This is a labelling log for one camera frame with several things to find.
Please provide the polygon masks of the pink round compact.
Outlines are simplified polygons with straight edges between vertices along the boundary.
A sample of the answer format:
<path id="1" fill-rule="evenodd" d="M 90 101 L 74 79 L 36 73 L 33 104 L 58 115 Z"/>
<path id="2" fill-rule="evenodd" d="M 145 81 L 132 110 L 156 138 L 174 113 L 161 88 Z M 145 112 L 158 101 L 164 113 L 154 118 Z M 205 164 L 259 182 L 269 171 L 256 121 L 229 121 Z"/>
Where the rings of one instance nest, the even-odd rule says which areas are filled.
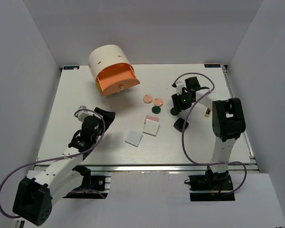
<path id="1" fill-rule="evenodd" d="M 164 102 L 161 98 L 155 98 L 153 101 L 154 106 L 162 107 Z"/>
<path id="2" fill-rule="evenodd" d="M 150 104 L 153 102 L 153 97 L 151 95 L 144 95 L 143 96 L 143 101 L 146 103 L 146 104 Z"/>

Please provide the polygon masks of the dark green round compact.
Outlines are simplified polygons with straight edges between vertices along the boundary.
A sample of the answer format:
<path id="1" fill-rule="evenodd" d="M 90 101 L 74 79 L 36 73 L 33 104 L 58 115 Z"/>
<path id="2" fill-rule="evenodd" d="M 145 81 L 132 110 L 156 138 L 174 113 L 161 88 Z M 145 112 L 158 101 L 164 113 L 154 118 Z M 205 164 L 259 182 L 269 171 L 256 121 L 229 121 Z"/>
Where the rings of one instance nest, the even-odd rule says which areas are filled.
<path id="1" fill-rule="evenodd" d="M 152 107 L 152 112 L 154 114 L 159 114 L 161 112 L 161 108 L 159 106 Z"/>

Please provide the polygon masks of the yellow drawer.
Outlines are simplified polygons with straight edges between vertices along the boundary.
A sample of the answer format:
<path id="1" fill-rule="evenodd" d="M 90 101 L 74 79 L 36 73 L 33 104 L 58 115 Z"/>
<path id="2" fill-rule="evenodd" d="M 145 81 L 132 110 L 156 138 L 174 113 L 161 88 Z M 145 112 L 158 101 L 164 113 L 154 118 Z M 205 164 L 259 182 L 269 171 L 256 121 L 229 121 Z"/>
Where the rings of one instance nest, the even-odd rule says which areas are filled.
<path id="1" fill-rule="evenodd" d="M 98 81 L 95 82 L 95 86 L 97 88 L 97 90 L 102 93 L 102 89 L 101 89 L 101 86 L 100 86 L 100 83 Z"/>

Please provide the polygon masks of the gold black lipstick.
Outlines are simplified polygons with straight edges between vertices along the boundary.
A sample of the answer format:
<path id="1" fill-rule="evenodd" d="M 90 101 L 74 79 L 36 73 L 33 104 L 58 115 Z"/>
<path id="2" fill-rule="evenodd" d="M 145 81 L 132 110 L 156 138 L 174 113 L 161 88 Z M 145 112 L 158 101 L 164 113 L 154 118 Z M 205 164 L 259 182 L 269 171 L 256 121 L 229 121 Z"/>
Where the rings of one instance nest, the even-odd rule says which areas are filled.
<path id="1" fill-rule="evenodd" d="M 206 109 L 206 112 L 204 114 L 205 117 L 209 117 L 210 116 L 210 113 L 211 113 L 211 109 L 207 108 Z"/>

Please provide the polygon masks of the peach top drawer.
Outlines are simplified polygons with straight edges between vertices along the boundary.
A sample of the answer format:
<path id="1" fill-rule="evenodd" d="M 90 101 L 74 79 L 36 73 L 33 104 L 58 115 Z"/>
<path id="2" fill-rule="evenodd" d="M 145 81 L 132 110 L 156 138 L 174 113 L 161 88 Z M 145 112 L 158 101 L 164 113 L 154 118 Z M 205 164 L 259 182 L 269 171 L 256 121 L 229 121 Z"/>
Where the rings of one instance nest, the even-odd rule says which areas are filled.
<path id="1" fill-rule="evenodd" d="M 100 83 L 101 96 L 108 96 L 121 92 L 140 84 L 130 64 L 119 63 L 106 67 L 96 77 Z"/>

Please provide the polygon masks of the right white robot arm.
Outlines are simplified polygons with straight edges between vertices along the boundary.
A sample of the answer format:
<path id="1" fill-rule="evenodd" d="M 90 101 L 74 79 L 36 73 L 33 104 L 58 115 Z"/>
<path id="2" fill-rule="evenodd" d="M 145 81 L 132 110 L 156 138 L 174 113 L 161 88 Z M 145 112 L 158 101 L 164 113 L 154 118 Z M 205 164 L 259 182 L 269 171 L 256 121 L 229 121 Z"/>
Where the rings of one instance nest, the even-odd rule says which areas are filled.
<path id="1" fill-rule="evenodd" d="M 189 77 L 184 82 L 179 77 L 172 87 L 176 93 L 171 96 L 173 108 L 171 114 L 176 116 L 189 109 L 184 123 L 180 128 L 182 133 L 182 147 L 184 146 L 184 131 L 187 119 L 197 104 L 202 104 L 212 112 L 212 130 L 216 137 L 213 155 L 207 166 L 209 175 L 205 177 L 205 184 L 214 190 L 222 184 L 222 178 L 228 174 L 228 163 L 234 144 L 246 130 L 242 104 L 238 98 L 228 98 L 215 93 L 213 81 L 203 75 L 212 87 L 201 86 L 197 77 Z"/>

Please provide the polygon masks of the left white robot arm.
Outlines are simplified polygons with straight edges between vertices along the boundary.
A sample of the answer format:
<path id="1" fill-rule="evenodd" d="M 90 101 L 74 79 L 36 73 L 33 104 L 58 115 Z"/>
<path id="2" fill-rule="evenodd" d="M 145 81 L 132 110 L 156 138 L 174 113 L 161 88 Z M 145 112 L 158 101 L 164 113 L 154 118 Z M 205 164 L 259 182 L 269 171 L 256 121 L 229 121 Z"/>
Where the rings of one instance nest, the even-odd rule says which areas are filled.
<path id="1" fill-rule="evenodd" d="M 81 106 L 74 114 L 81 129 L 72 137 L 62 155 L 43 172 L 21 180 L 13 212 L 36 226 L 48 219 L 53 206 L 72 191 L 81 192 L 91 185 L 91 171 L 80 164 L 102 140 L 113 123 L 115 112 Z"/>

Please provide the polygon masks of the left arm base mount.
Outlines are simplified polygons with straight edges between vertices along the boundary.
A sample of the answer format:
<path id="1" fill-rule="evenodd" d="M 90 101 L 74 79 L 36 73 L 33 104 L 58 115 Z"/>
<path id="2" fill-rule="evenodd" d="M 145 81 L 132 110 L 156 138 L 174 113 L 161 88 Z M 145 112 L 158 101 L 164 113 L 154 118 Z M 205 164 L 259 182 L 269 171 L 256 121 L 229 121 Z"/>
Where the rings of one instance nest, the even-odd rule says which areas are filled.
<path id="1" fill-rule="evenodd" d="M 106 187 L 107 176 L 93 174 L 90 169 L 84 166 L 76 166 L 74 169 L 81 175 L 81 185 L 68 193 L 66 199 L 106 199 L 108 187 Z"/>

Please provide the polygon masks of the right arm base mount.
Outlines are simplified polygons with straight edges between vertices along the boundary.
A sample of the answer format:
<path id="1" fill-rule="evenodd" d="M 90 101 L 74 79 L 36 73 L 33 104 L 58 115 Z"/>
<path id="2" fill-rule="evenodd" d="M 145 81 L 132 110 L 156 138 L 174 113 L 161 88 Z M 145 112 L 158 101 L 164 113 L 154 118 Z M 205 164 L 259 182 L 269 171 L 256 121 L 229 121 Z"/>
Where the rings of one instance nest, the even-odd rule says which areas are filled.
<path id="1" fill-rule="evenodd" d="M 228 171 L 213 173 L 210 168 L 203 175 L 190 175 L 184 184 L 190 187 L 191 202 L 234 201 L 233 183 Z"/>

